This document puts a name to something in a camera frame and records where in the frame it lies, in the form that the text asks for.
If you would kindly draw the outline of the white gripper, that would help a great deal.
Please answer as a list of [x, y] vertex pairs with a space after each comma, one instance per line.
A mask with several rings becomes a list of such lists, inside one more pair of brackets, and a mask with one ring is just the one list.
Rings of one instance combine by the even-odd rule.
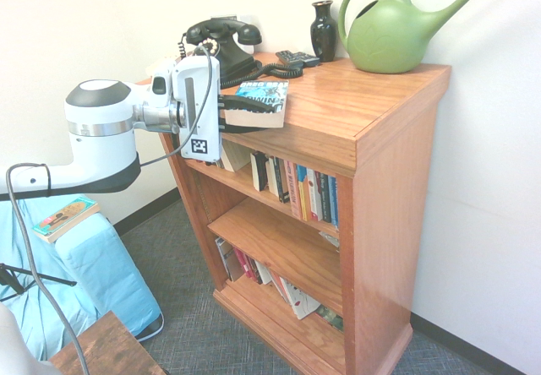
[[192, 56], [172, 71], [172, 97], [183, 111], [179, 124], [180, 154], [186, 159], [217, 161], [221, 158], [221, 133], [252, 133], [259, 127], [219, 122], [219, 109], [279, 112], [277, 106], [240, 95], [219, 95], [220, 65], [213, 57]]

